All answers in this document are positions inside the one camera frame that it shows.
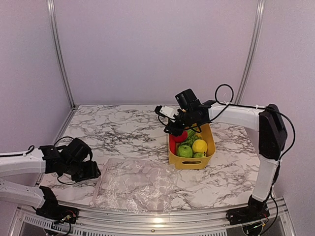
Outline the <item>clear zip top bag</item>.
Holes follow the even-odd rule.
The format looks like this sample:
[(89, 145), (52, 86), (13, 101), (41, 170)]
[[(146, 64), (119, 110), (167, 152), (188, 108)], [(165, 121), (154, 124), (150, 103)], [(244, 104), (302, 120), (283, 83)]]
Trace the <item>clear zip top bag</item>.
[(174, 165), (110, 158), (101, 171), (90, 205), (119, 212), (169, 212), (177, 180)]

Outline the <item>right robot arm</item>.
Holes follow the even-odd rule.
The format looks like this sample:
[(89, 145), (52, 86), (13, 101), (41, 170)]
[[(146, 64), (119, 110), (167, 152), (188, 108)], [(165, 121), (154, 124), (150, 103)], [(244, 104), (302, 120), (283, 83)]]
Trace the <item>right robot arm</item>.
[(287, 130), (283, 116), (275, 104), (266, 107), (235, 105), (208, 100), (193, 102), (193, 108), (174, 109), (169, 106), (157, 106), (158, 117), (168, 119), (164, 132), (179, 136), (186, 128), (200, 130), (201, 126), (213, 121), (245, 128), (260, 165), (256, 184), (244, 209), (248, 220), (255, 220), (262, 212), (266, 201), (277, 181), (281, 157), (287, 140)]

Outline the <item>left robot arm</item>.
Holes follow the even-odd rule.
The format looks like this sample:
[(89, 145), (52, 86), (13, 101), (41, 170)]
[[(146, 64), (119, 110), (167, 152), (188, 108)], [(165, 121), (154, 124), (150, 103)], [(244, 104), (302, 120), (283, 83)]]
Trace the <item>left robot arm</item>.
[(0, 199), (1, 201), (34, 207), (37, 212), (57, 219), (65, 211), (49, 187), (30, 187), (6, 181), (5, 178), (23, 174), (52, 174), (59, 177), (69, 175), (72, 184), (101, 175), (93, 161), (92, 149), (82, 140), (73, 138), (68, 145), (47, 145), (30, 148), (24, 152), (0, 155)]

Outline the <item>yellow lemon toy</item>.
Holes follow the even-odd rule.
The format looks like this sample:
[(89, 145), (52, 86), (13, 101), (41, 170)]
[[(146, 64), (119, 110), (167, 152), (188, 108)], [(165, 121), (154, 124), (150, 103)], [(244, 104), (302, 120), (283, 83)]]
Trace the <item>yellow lemon toy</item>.
[(194, 153), (204, 153), (208, 150), (208, 144), (202, 139), (197, 139), (192, 144), (192, 151)]

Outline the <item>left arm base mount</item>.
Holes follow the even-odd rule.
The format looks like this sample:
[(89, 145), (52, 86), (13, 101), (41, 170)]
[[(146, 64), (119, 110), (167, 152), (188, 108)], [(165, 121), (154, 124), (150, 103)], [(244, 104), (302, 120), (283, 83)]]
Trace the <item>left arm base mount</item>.
[(75, 224), (79, 209), (69, 206), (48, 206), (36, 209), (36, 214), (51, 220), (55, 224), (70, 223)]

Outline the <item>green apple toy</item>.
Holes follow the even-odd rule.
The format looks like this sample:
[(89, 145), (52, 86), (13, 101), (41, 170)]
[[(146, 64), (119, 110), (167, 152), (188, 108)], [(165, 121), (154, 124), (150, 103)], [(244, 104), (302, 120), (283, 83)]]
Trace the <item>green apple toy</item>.
[(178, 146), (177, 156), (183, 157), (183, 158), (192, 158), (193, 157), (192, 148), (187, 145)]

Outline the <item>red apple toy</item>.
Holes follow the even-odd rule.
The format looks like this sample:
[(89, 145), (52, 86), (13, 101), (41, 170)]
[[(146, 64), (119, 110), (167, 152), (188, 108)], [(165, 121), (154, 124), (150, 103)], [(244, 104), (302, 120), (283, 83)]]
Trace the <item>red apple toy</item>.
[(183, 131), (181, 135), (179, 136), (173, 135), (172, 137), (175, 142), (182, 143), (188, 138), (188, 133), (187, 131)]

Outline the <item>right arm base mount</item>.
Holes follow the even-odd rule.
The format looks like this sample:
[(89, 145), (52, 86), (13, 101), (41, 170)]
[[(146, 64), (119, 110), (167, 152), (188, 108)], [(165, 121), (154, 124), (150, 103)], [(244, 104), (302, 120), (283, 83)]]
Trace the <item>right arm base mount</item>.
[(267, 219), (270, 216), (269, 209), (264, 208), (258, 211), (251, 206), (229, 209), (226, 213), (226, 219), (230, 225), (244, 224), (252, 221)]

